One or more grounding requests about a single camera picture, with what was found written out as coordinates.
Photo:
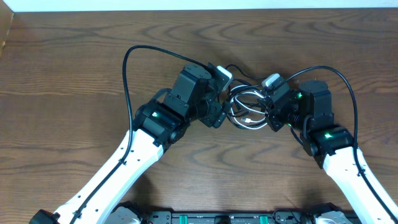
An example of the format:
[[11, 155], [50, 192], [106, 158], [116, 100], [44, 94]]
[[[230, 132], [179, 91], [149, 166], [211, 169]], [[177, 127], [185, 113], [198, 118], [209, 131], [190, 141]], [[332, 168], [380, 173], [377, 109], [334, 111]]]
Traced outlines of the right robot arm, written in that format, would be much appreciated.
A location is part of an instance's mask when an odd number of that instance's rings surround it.
[[310, 80], [293, 90], [281, 77], [262, 82], [266, 122], [277, 132], [284, 125], [300, 133], [305, 152], [341, 189], [362, 223], [397, 223], [397, 205], [376, 179], [354, 138], [334, 122], [332, 97], [323, 81]]

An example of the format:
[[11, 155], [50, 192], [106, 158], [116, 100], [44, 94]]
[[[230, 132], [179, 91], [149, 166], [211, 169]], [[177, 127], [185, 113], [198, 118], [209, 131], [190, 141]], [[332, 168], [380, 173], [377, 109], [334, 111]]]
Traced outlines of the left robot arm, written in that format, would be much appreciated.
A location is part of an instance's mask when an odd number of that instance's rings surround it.
[[142, 218], [122, 208], [120, 200], [191, 122], [221, 126], [230, 106], [216, 99], [232, 81], [232, 73], [222, 66], [184, 66], [172, 88], [159, 90], [130, 115], [124, 139], [91, 180], [55, 212], [39, 210], [30, 222], [140, 223]]

